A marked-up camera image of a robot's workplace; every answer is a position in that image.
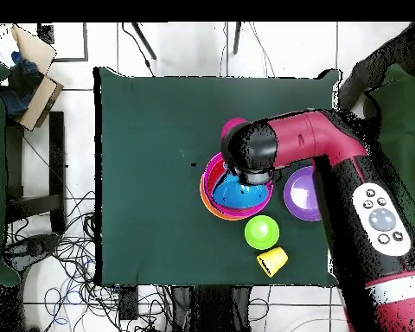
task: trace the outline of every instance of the tile floor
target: tile floor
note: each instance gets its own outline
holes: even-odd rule
[[[354,64],[373,52],[379,45],[396,36],[409,22],[256,22],[259,39],[271,59],[273,72],[277,76],[314,78],[322,70],[337,67],[345,80]],[[20,24],[35,32],[35,24]],[[220,22],[171,22],[144,23],[141,28],[158,57],[151,62],[155,75],[220,75],[226,74],[226,56],[220,64],[225,47],[224,23]],[[48,76],[65,86],[56,101],[53,111],[64,111],[67,150],[67,207],[94,190],[94,105],[93,74],[95,66],[110,67],[127,76],[150,76],[135,42],[122,30],[121,23],[88,23],[86,62],[55,62]],[[129,23],[125,30],[133,33]],[[61,58],[83,57],[83,37],[79,24],[54,24],[57,31],[58,55]],[[265,62],[248,23],[242,28],[239,52],[234,55],[234,22],[229,23],[229,65],[231,76],[265,77]],[[271,76],[271,67],[267,74]],[[26,133],[26,138],[39,154],[48,160],[48,124]],[[26,196],[44,195],[48,192],[48,167],[25,144],[23,151],[23,185]],[[89,194],[81,202],[81,212],[92,211],[94,195]],[[23,222],[14,224],[14,231]],[[23,235],[49,233],[48,217],[30,218]],[[80,237],[80,225],[68,230],[68,236]],[[53,320],[49,314],[56,312],[58,297],[50,288],[65,283],[66,274],[53,258],[45,259],[29,272],[24,292],[26,317],[29,324],[45,329]],[[254,287],[251,299],[267,300],[269,287]],[[155,292],[154,287],[140,287],[140,296]],[[267,318],[252,322],[253,332],[347,332],[342,305],[336,289],[318,287],[272,287]],[[141,302],[141,311],[149,309]],[[74,299],[59,312],[58,317],[70,323],[53,323],[48,332],[118,332],[110,320],[100,311],[87,311],[86,306]],[[252,302],[249,309],[251,319],[265,314],[266,306],[261,300]],[[110,317],[116,321],[115,312]],[[164,326],[163,317],[156,327]]]

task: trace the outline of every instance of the white tile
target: white tile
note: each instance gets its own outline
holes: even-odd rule
[[[150,305],[153,301],[154,304],[159,302],[163,304],[163,299],[166,299],[168,304],[172,306],[172,301],[167,292],[165,292],[165,296],[163,295],[163,287],[162,286],[154,286],[154,285],[139,285],[138,286],[138,302]]]
[[[83,197],[95,189],[94,108],[93,92],[82,91],[62,92],[53,107],[53,111],[64,112],[67,197]],[[48,195],[49,118],[40,128],[25,131],[25,138],[28,142],[23,140],[22,149],[24,196]]]
[[[82,22],[55,22],[54,47],[56,59],[80,59],[85,57],[85,37]]]
[[[342,82],[358,61],[401,33],[409,23],[338,22],[338,68],[342,71]]]
[[[332,305],[342,305],[342,298],[336,287],[332,288]]]
[[[265,318],[267,317],[267,307],[263,304],[251,304],[248,310],[249,322],[252,332],[263,332],[265,329]]]
[[[226,45],[223,22],[145,23],[141,30],[156,53],[151,68],[158,76],[219,76],[222,50]],[[276,76],[315,78],[335,67],[335,22],[256,22],[259,39]],[[148,60],[148,52],[132,33]],[[239,52],[233,54],[235,22],[229,23],[229,75],[264,77],[265,62],[248,22],[241,28]],[[226,76],[226,50],[222,75]],[[269,63],[268,74],[271,75]],[[136,43],[119,26],[119,72],[128,76],[150,76]]]
[[[85,305],[68,304],[62,306],[55,318],[57,322],[53,322],[54,317],[48,313],[44,304],[25,304],[24,308],[27,325],[37,326],[41,332],[51,323],[52,326],[48,332],[118,332],[118,329],[104,316],[103,310],[94,310],[100,316],[96,316],[88,310],[83,316],[83,323],[81,323],[81,317],[86,311]],[[49,306],[48,309],[54,313],[53,306]],[[109,312],[109,316],[117,324],[116,312]]]
[[[17,25],[30,34],[37,35],[37,23],[18,23]]]
[[[252,332],[329,332],[329,306],[271,305],[266,328],[262,321]]]
[[[272,286],[269,303],[329,304],[330,288],[319,286]]]
[[[48,76],[66,89],[92,89],[94,67],[117,70],[117,24],[90,22],[86,26],[88,62],[54,62],[48,70]]]
[[[25,129],[24,137],[27,141],[23,139],[22,146],[23,195],[25,197],[49,195],[48,118],[40,128],[32,131]]]
[[[67,212],[67,237],[87,237],[83,226],[84,217],[81,215],[90,214],[95,211],[95,200],[81,200],[79,198],[66,199]]]
[[[263,51],[249,22],[242,26],[237,54],[232,53],[235,25],[229,24],[230,74],[264,76]],[[335,68],[335,22],[256,22],[255,29],[278,77],[316,78]]]
[[[54,309],[53,305],[48,305],[48,310],[51,313],[49,314],[44,304],[25,304],[24,308],[28,327],[39,327],[41,332],[53,321],[54,317],[51,314],[55,314],[58,310]],[[166,320],[163,313],[157,315],[157,313],[161,312],[159,306],[154,305],[150,309],[140,305],[139,311],[143,317],[139,317],[137,320],[118,322],[118,312],[116,310],[106,310],[107,315],[110,317],[109,319],[101,307],[93,308],[90,311],[86,310],[85,305],[67,304],[61,307],[55,318],[57,322],[52,322],[48,332],[119,332],[118,328],[123,332],[126,330],[134,332],[136,326],[145,328],[148,325],[148,321],[153,323],[155,329],[164,332]],[[168,323],[166,332],[171,332],[171,330],[171,325]]]
[[[64,112],[66,196],[83,197],[87,192],[95,190],[93,92],[64,91],[55,101],[53,111]]]
[[[51,221],[48,215],[34,215],[26,220],[15,221],[8,225],[8,235],[12,233],[16,236],[17,240],[21,240],[22,237],[27,238],[37,234],[51,234]]]
[[[68,267],[68,270],[73,272],[73,267]],[[58,293],[49,289],[60,290],[63,285],[61,294],[64,295],[67,279],[67,274],[60,262],[52,256],[48,257],[33,265],[29,270],[24,286],[23,301],[25,303],[44,303],[46,295],[48,302],[56,303],[59,300]]]
[[[249,299],[252,301],[252,304],[264,304],[265,302],[268,301],[268,298],[267,298],[268,295],[269,295],[269,286],[253,286]]]
[[[332,332],[349,332],[348,321],[344,314],[343,307],[332,307],[331,310],[331,331]]]

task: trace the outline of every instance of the cable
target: cable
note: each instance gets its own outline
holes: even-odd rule
[[[122,22],[121,23],[121,29],[128,35],[128,36],[130,36],[134,41],[135,41],[135,43],[137,44],[137,47],[138,47],[138,50],[141,52],[141,54],[142,54],[142,56],[143,56],[143,58],[144,58],[144,63],[146,64],[146,67],[149,69],[149,71],[150,71],[150,73],[151,73],[151,75],[153,76],[153,77],[155,77],[155,75],[154,75],[154,73],[152,73],[152,69],[150,68],[150,61],[148,60],[148,59],[146,59],[146,56],[144,55],[144,52],[142,51],[142,49],[140,48],[140,45],[138,44],[138,42],[137,42],[137,40],[135,39],[135,37],[131,34],[131,33],[129,33],[127,30],[125,30],[125,24]]]
[[[226,22],[225,22],[225,25],[224,25],[224,27],[223,27],[223,34],[225,35],[225,38],[227,38],[227,35],[226,35],[226,31],[225,31],[225,29],[226,29]],[[221,76],[221,67],[222,67],[222,64],[223,64],[223,54],[225,53],[225,49],[226,49],[226,44],[225,44],[225,47],[223,48],[223,50],[221,51],[221,60],[220,60],[220,76]]]
[[[311,323],[311,322],[315,322],[315,321],[343,321],[343,322],[347,322],[348,320],[343,320],[340,318],[316,318],[314,320],[308,320],[306,322],[300,323],[298,326],[296,326],[294,329],[292,329],[289,332],[294,332],[296,329],[299,329],[300,327],[302,327],[303,325],[307,324],[307,323]]]
[[[263,47],[263,45],[261,44],[261,41],[259,40],[259,35],[257,34],[257,29],[255,28],[255,22],[250,23],[249,22],[249,26],[251,27],[251,30],[253,32],[253,35],[255,35],[255,38],[257,39],[257,42],[259,43],[259,46],[261,47],[264,57],[267,57],[267,60],[269,61],[269,65],[271,66],[271,70],[272,70],[272,74],[273,77],[275,78],[275,72],[273,71],[273,67],[272,67],[272,63],[271,63],[271,59],[269,58],[269,56],[267,55],[265,48]]]
[[[261,300],[265,303],[265,308],[266,308],[266,312],[260,317],[260,318],[254,318],[252,320],[249,320],[249,322],[255,322],[255,321],[260,321],[263,318],[267,317],[267,314],[269,313],[269,303],[267,303],[264,299],[262,298],[254,298],[253,300],[251,300],[249,302],[249,305],[251,305],[252,302],[255,302],[256,300]]]
[[[30,146],[30,148],[36,153],[36,155],[51,169],[51,171],[54,172],[54,170],[49,166],[49,164],[46,162],[45,159],[37,152],[37,150],[32,146],[32,144],[26,139],[23,133],[23,138],[26,141],[26,143]],[[60,289],[51,288],[45,293],[45,308],[46,311],[53,317],[51,323],[44,329],[43,332],[48,332],[53,324],[59,324],[59,325],[68,325],[70,332],[75,332],[77,324],[81,322],[81,326],[83,328],[84,332],[86,331],[85,324],[84,324],[84,318],[88,311],[91,311],[95,316],[99,317],[106,317],[110,323],[118,330],[118,332],[130,332],[128,329],[122,329],[121,322],[118,319],[118,295],[114,292],[112,288],[105,288],[105,287],[98,287],[93,283],[93,273],[89,271],[90,264],[95,264],[95,257],[92,253],[92,251],[88,248],[91,244],[95,244],[95,238],[94,238],[94,232],[95,232],[95,213],[89,212],[89,213],[81,213],[80,211],[80,204],[83,202],[87,196],[89,196],[91,193],[94,193],[93,191],[89,191],[87,194],[85,194],[84,197],[82,197],[79,201],[76,201],[73,197],[71,190],[65,185],[66,190],[69,192],[69,194],[72,196],[74,200],[74,207],[71,210],[71,212],[67,215],[68,218],[70,218],[75,209],[79,211],[79,215],[70,219],[69,223],[67,224],[67,227],[65,229],[65,232],[61,234],[56,247],[54,249],[54,253],[52,255],[53,258],[55,258],[57,261],[59,261],[61,267],[63,268],[64,272],[67,275],[67,279],[63,282]],[[74,225],[78,220],[81,221],[82,229],[83,229],[83,236],[80,236],[79,238],[68,238],[65,233],[69,228]],[[13,223],[11,223],[11,237],[12,240],[21,240],[25,239],[25,237],[21,234],[19,234],[25,227],[28,226],[29,220],[26,219],[25,225],[20,228],[16,233],[13,233]],[[156,321],[156,317],[160,314],[164,314],[166,317],[166,323],[169,323],[172,325],[172,327],[175,327],[175,324],[172,322],[172,320],[169,319],[169,314],[171,314],[171,310],[169,308],[168,302],[166,302],[166,296],[165,291],[168,291],[167,288],[163,287],[163,294],[160,293],[158,288],[156,288],[157,292],[149,294],[145,297],[141,297],[140,301],[147,299],[148,297],[151,297],[153,295],[158,295],[164,303],[164,307],[157,301],[160,305],[161,312],[152,314],[150,307],[150,312],[147,315],[139,315],[139,319],[143,320],[147,323],[146,328],[140,328],[140,329],[153,329],[153,323]],[[47,294],[50,291],[55,291],[59,298],[58,301],[54,303],[54,309],[51,311],[48,308],[48,302],[46,301]],[[67,309],[65,308],[65,315],[66,317],[58,317],[60,314],[60,311],[64,308],[63,306],[65,304],[81,304],[81,303],[72,303],[70,301],[70,296],[72,294],[77,294],[80,298],[81,303],[83,303],[84,306],[86,306],[85,311],[83,314],[79,317],[78,321],[75,322],[73,328],[71,320],[69,319],[69,315],[67,313]],[[110,313],[115,312],[115,319],[118,319],[118,325],[112,320]]]
[[[229,22],[226,22],[226,76],[229,76]]]
[[[34,146],[32,146],[32,144],[27,140],[27,138],[24,136],[24,131],[22,132],[22,137],[24,139],[24,141],[26,141],[26,144],[28,144],[30,146],[30,148],[34,151],[34,153],[48,166],[48,168],[56,175],[57,179],[63,183],[65,185],[65,189],[67,190],[67,192],[69,192],[69,194],[71,195],[71,197],[73,198],[75,205],[77,205],[77,201],[75,200],[75,198],[73,197],[73,193],[71,192],[71,190],[69,189],[69,187],[66,185],[66,183],[57,175],[57,172],[55,172],[51,166],[49,165],[48,162],[46,162],[46,160],[43,159],[43,157],[39,154],[39,152],[34,148]]]
[[[16,242],[18,242],[18,238],[17,238],[17,236],[18,236],[18,234],[25,228],[25,227],[27,227],[28,225],[29,225],[29,220],[28,220],[28,218],[24,218],[24,220],[26,221],[26,223],[25,223],[25,225],[23,226],[23,227],[21,227],[20,229],[18,229],[17,231],[16,231],[16,233],[14,234],[14,240],[16,241]]]
[[[269,286],[269,293],[267,294],[267,303],[269,304],[269,300],[271,299],[271,290],[272,290],[272,285]],[[267,324],[267,317],[265,318],[265,330],[263,332],[266,332],[266,324]]]

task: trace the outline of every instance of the blue object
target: blue object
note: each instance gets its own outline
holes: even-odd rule
[[[10,54],[10,58],[14,61],[15,64],[17,64],[18,61],[22,60],[22,55],[20,52],[13,51],[12,54]]]
[[[27,110],[43,74],[39,73],[34,62],[23,59],[20,53],[12,55],[13,60],[20,59],[10,69],[7,86],[0,86],[0,98],[6,105],[6,113],[11,118],[21,117]]]
[[[263,185],[246,186],[230,171],[216,183],[212,197],[225,208],[253,208],[267,199],[269,190]]]

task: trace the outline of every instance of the black cable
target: black cable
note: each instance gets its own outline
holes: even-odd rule
[[[260,40],[259,40],[259,35],[257,34],[257,29],[255,28],[255,22],[254,23],[250,23],[249,22],[249,26],[251,27],[251,30],[253,32],[253,35],[255,35],[255,38],[257,39],[257,42],[259,43],[259,46],[261,47],[264,57],[267,57],[267,60],[269,61],[269,65],[271,66],[271,70],[272,70],[272,74],[273,77],[275,78],[275,72],[273,71],[273,67],[272,67],[272,63],[271,63],[271,59],[269,58],[269,56],[267,55],[265,48],[263,47],[263,45],[261,44]]]
[[[42,156],[35,150],[35,148],[32,146],[32,144],[25,138],[23,135],[24,140],[27,142],[27,144],[31,147],[31,149],[36,153],[36,155],[49,167],[49,169],[52,170],[52,168],[49,166],[49,164],[42,158]],[[57,178],[63,182],[56,172],[54,172]],[[71,196],[72,193],[70,189],[65,185],[67,191]],[[114,292],[110,288],[105,287],[98,287],[93,283],[93,275],[89,273],[88,266],[91,263],[95,264],[95,257],[91,254],[91,252],[87,249],[87,247],[90,244],[94,244],[94,231],[95,231],[95,213],[92,211],[90,213],[81,213],[79,205],[81,202],[83,202],[87,196],[91,193],[94,193],[93,191],[89,191],[84,197],[82,197],[79,201],[76,201],[73,197],[73,200],[75,202],[75,206],[73,207],[71,213],[67,215],[69,218],[72,216],[75,209],[78,209],[79,215],[74,217],[69,221],[67,224],[67,227],[65,229],[65,232],[61,235],[59,238],[56,247],[54,249],[53,257],[59,261],[61,264],[61,267],[65,271],[67,275],[67,288],[66,293],[62,296],[62,287],[66,283],[63,283],[60,290],[57,290],[55,288],[51,288],[45,293],[45,308],[46,311],[53,317],[52,322],[45,328],[43,332],[48,332],[52,325],[60,320],[60,318],[57,318],[59,315],[59,312],[61,311],[63,305],[65,303],[70,303],[68,297],[72,293],[77,293],[80,297],[80,301],[86,306],[85,312],[81,315],[79,320],[74,324],[73,329],[71,329],[71,332],[75,332],[77,324],[81,321],[83,324],[83,318],[87,311],[91,311],[95,316],[100,317],[107,317],[108,320],[111,322],[111,324],[118,330],[118,332],[131,332],[129,330],[123,330],[121,328],[121,322],[118,319],[118,325],[111,319],[110,312],[115,311],[115,318],[117,319],[118,316],[118,300],[114,297]],[[69,228],[74,225],[77,220],[81,221],[82,228],[83,228],[83,237],[79,237],[77,239],[71,239],[65,236],[65,233]],[[27,223],[24,227],[20,228],[15,234],[13,233],[13,225],[11,223],[11,239],[24,239],[25,237],[20,235],[19,233],[28,226],[29,221],[26,220]],[[72,273],[70,270],[68,270],[67,265],[73,265]],[[156,300],[156,302],[159,304],[161,308],[161,312],[158,312],[156,314],[153,314],[150,312],[148,315],[139,315],[139,318],[142,319],[147,323],[147,327],[143,329],[151,330],[153,329],[153,323],[156,321],[156,317],[160,314],[164,314],[166,317],[166,323],[171,324],[173,327],[175,327],[172,320],[169,319],[169,314],[171,314],[171,310],[169,309],[169,304],[166,302],[166,296],[165,291],[167,290],[165,287],[163,287],[163,294],[161,294],[158,289],[156,289],[156,293],[149,294],[146,297],[142,297],[142,299],[145,299],[147,297],[150,297],[152,295],[157,294],[162,300],[162,296],[164,296],[164,307]],[[59,294],[59,300],[54,304],[54,310],[57,308],[56,312],[51,312],[47,307],[46,302],[46,296],[50,291],[56,291]],[[96,312],[103,310],[104,315],[98,314]]]
[[[262,299],[262,298],[254,298],[253,300],[251,300],[249,302],[249,305],[251,305],[252,302],[255,302],[257,300],[261,300],[261,301],[263,301],[265,303],[266,312],[260,318],[255,318],[255,319],[249,320],[249,322],[260,321],[263,318],[267,317],[267,314],[269,313],[269,304],[264,299]]]
[[[227,37],[227,35],[226,35],[226,31],[225,31],[225,29],[226,29],[226,22],[225,22],[225,26],[223,27],[223,33],[224,33],[225,38],[226,38],[226,37]],[[226,49],[226,44],[225,44],[225,47],[223,48],[223,50],[221,51],[221,60],[220,60],[220,76],[221,76],[221,66],[222,66],[222,64],[223,64],[223,54],[225,53],[225,49]]]
[[[271,300],[271,290],[272,290],[272,285],[269,286],[269,293],[267,294],[267,303],[269,303],[269,301]],[[263,332],[266,332],[266,324],[267,324],[267,314],[265,317],[265,330]]]
[[[28,225],[29,225],[29,220],[28,220],[28,218],[24,218],[24,220],[26,221],[26,223],[25,223],[25,225],[23,226],[23,227],[21,227],[20,229],[18,229],[17,231],[16,231],[16,233],[14,234],[14,239],[16,240],[16,242],[18,242],[18,238],[17,238],[17,235],[25,228],[25,227],[27,227]]]
[[[153,77],[155,77],[155,75],[154,75],[154,73],[152,73],[152,69],[150,68],[150,61],[148,60],[148,59],[146,59],[146,56],[144,55],[144,52],[142,51],[142,49],[140,48],[140,45],[138,44],[138,42],[137,42],[137,40],[135,39],[135,37],[131,34],[131,33],[129,33],[128,31],[126,31],[125,30],[125,24],[122,22],[121,23],[121,29],[128,35],[128,36],[130,36],[134,41],[135,41],[135,43],[137,44],[137,47],[138,47],[138,50],[141,52],[141,54],[142,54],[142,56],[143,56],[143,58],[144,58],[144,63],[146,64],[146,67],[149,69],[149,71],[150,71],[150,73],[151,73],[151,75],[153,76]]]
[[[75,198],[73,197],[73,193],[71,192],[71,190],[69,189],[69,187],[66,185],[66,183],[59,177],[59,175],[57,175],[57,172],[55,172],[51,166],[49,165],[48,162],[46,162],[45,159],[43,159],[43,157],[39,154],[39,152],[34,148],[34,146],[32,146],[32,144],[27,140],[27,138],[24,136],[24,131],[22,131],[22,137],[24,139],[24,141],[26,141],[26,144],[29,145],[29,147],[34,151],[34,153],[48,166],[48,168],[55,174],[55,176],[57,177],[57,179],[64,184],[65,189],[67,190],[67,192],[69,192],[69,194],[71,195],[72,199],[74,200],[75,204],[77,204],[77,201],[75,200]]]

